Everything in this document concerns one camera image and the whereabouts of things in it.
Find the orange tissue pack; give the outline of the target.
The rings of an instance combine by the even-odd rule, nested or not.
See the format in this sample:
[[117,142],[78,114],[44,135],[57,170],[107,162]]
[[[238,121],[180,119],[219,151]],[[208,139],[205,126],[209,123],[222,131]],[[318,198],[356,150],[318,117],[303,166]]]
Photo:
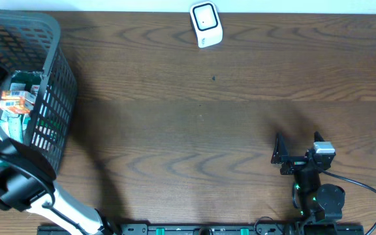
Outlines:
[[27,100],[0,100],[0,109],[13,114],[29,114],[34,105]]
[[35,104],[36,96],[28,91],[2,91],[1,99],[3,100],[19,100],[24,99],[31,104]]

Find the green white gloves packet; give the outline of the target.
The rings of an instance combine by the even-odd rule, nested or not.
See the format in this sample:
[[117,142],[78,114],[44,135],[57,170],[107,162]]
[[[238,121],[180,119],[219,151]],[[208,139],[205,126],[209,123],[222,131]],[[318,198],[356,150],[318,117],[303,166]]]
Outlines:
[[42,72],[27,72],[17,70],[14,72],[10,82],[11,91],[28,91],[37,94],[42,82]]

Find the light green wipes packet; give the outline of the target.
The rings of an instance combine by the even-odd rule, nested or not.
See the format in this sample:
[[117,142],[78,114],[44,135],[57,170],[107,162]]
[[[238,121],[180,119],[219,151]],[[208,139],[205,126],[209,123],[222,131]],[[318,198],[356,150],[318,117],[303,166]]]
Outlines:
[[23,143],[25,131],[30,120],[29,114],[11,114],[3,112],[0,118],[0,126],[9,137]]

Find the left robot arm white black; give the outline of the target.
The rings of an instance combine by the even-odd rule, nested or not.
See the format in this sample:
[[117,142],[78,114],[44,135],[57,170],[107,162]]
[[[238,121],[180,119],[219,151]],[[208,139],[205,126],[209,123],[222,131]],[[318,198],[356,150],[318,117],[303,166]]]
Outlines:
[[70,234],[121,234],[99,210],[82,204],[58,184],[56,168],[61,158],[71,113],[76,101],[76,81],[41,79],[37,95],[23,91],[3,100],[8,71],[0,66],[0,102],[28,112],[30,120],[21,141],[0,126],[0,210],[41,215]]

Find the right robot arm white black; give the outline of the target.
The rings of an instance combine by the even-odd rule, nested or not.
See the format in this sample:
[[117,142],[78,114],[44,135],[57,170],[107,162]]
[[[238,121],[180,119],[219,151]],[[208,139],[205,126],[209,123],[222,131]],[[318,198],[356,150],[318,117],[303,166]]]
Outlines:
[[331,167],[335,156],[332,143],[325,141],[319,132],[314,133],[313,146],[300,156],[289,154],[281,133],[275,136],[271,163],[281,166],[280,174],[294,176],[294,206],[314,223],[342,218],[344,190],[337,185],[322,184],[320,179],[320,174]]

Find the white barcode scanner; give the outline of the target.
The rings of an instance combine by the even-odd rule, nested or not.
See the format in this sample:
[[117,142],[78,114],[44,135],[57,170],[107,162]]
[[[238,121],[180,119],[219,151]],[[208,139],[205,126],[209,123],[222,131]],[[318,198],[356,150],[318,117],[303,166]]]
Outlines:
[[190,8],[189,13],[199,48],[213,46],[222,41],[223,27],[214,3],[197,3]]

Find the grey plastic mesh basket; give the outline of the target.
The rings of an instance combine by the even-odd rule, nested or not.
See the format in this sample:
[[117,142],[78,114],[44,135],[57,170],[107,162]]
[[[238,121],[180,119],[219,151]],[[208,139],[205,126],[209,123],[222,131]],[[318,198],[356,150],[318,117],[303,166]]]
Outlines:
[[0,66],[9,74],[41,73],[23,143],[41,152],[55,171],[61,166],[78,92],[60,38],[60,25],[47,14],[0,10]]

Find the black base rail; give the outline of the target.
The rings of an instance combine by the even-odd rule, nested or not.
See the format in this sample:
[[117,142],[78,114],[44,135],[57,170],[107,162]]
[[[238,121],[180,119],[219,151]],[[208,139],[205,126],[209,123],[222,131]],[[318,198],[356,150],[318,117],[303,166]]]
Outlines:
[[[122,224],[123,235],[282,235],[281,225],[271,223],[254,225],[145,225]],[[363,235],[360,225],[307,225],[304,234]]]

